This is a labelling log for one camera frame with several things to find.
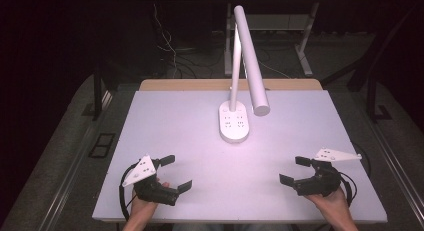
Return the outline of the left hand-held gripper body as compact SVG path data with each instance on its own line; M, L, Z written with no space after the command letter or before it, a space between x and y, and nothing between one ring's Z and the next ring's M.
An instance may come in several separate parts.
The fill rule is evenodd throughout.
M143 156L131 165L121 179L121 188L132 185L136 196L144 201L174 206L179 192L177 189L163 186L157 179L160 159Z

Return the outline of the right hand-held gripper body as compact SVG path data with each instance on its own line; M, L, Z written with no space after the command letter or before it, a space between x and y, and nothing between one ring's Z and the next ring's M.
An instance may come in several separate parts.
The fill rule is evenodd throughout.
M312 167L315 174L306 179L295 180L294 190L299 196L307 196L313 194L321 194L328 196L336 191L340 184L345 185L347 196L352 196L350 184L342 178L342 174L333 167L333 162L360 160L360 154L352 154L337 151L329 148L321 148L318 153L311 159Z

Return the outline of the person's left hand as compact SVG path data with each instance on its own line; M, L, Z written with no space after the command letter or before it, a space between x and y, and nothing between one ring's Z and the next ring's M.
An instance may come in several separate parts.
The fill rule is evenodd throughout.
M129 221L136 224L147 224L158 206L158 203L144 201L135 197L131 204Z

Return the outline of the person's right hand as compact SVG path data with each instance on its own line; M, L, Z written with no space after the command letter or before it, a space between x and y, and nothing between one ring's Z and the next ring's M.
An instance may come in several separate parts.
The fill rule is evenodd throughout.
M330 221L341 221L350 216L349 207L345 194L341 188L324 197L319 194L307 195L306 199L315 204L323 217Z

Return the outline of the black metal stand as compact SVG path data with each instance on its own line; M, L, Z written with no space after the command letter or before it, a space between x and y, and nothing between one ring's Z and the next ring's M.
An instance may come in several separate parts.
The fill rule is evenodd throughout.
M376 35L368 50L356 61L320 81L322 86L327 86L333 81L351 73L352 76L347 83L347 88L351 92L359 92L363 86L366 86L366 114L373 122L388 116L384 112L381 114L376 113L378 76L376 66L397 31L394 10L388 5L381 8L376 21L378 22Z

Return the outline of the white desk lamp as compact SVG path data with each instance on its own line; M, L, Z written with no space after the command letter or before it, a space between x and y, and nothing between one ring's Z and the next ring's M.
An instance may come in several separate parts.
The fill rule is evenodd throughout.
M233 73L230 97L218 109L220 135L227 143L241 143L247 139L250 132L246 106L237 100L241 66L245 70L253 114L262 117L270 113L269 101L242 6L238 5L234 8L234 18Z

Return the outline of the white metal desk frame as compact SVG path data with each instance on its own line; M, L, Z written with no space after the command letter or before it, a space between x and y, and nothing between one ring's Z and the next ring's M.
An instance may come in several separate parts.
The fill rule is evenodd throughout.
M248 14L246 16L249 27L257 31L301 31L302 39L294 46L299 63L304 75L313 75L309 62L305 54L305 48L312 31L315 17L319 8L316 2L311 6L308 14ZM231 51L231 31L235 27L234 8L227 4L226 28L225 28L225 48L224 48L224 74L232 74L232 51Z

